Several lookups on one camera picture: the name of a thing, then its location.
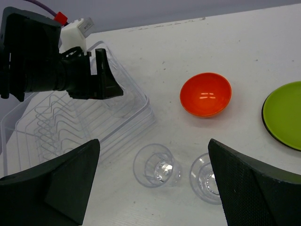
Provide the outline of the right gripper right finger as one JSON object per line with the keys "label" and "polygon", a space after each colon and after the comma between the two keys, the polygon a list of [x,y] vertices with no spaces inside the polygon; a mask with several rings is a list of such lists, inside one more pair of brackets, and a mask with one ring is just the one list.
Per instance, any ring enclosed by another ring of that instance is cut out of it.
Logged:
{"label": "right gripper right finger", "polygon": [[208,153],[229,226],[299,226],[301,177],[211,139]]}

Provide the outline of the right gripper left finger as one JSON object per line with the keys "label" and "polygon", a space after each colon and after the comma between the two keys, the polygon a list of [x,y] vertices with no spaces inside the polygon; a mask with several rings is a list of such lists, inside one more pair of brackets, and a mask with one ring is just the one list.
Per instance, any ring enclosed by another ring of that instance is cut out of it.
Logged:
{"label": "right gripper left finger", "polygon": [[27,170],[0,179],[2,226],[80,226],[100,155],[87,143]]}

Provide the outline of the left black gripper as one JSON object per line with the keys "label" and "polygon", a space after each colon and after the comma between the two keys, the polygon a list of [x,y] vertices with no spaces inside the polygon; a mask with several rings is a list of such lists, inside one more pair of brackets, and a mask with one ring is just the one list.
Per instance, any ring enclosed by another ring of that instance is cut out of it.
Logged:
{"label": "left black gripper", "polygon": [[115,80],[104,48],[95,50],[96,75],[91,75],[90,57],[80,47],[73,47],[53,62],[30,63],[25,67],[25,93],[67,91],[74,99],[105,100],[124,95]]}

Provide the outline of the clear glass front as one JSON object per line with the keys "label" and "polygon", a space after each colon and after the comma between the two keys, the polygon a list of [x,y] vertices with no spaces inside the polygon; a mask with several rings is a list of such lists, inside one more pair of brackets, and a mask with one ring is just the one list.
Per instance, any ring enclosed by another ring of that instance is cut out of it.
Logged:
{"label": "clear glass front", "polygon": [[222,204],[208,153],[200,155],[193,162],[189,180],[190,186],[198,198],[209,204]]}

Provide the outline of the clear glass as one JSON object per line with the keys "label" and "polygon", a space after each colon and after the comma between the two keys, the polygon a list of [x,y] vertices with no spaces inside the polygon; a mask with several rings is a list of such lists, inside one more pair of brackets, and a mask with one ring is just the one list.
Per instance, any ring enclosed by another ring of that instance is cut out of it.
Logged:
{"label": "clear glass", "polygon": [[189,180],[190,186],[198,198],[209,204],[222,204],[208,153],[200,155],[193,162]]}
{"label": "clear glass", "polygon": [[137,182],[147,188],[176,186],[182,179],[182,166],[166,146],[153,143],[136,154],[133,174]]}

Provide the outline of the green plate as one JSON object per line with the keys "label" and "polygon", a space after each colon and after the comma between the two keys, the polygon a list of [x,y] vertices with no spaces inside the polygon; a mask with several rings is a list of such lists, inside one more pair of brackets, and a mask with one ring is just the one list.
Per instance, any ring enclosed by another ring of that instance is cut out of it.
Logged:
{"label": "green plate", "polygon": [[272,91],[262,105],[261,119],[276,141],[300,151],[301,82],[291,82]]}

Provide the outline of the orange bowl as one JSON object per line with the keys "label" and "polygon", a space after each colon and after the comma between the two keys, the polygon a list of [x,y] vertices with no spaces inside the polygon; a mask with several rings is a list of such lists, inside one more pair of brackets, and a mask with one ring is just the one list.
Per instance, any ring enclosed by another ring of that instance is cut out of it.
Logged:
{"label": "orange bowl", "polygon": [[220,74],[205,72],[189,78],[182,86],[179,99],[190,114],[208,118],[221,113],[230,103],[232,87]]}

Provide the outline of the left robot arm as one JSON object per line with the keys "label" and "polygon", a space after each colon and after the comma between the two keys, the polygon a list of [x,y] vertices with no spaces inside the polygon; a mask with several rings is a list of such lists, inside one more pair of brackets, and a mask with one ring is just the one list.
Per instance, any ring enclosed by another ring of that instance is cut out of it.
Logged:
{"label": "left robot arm", "polygon": [[90,20],[70,24],[7,7],[0,26],[0,96],[24,101],[26,93],[66,91],[73,99],[105,100],[124,94],[115,80],[104,48],[95,50],[96,73],[86,37]]}

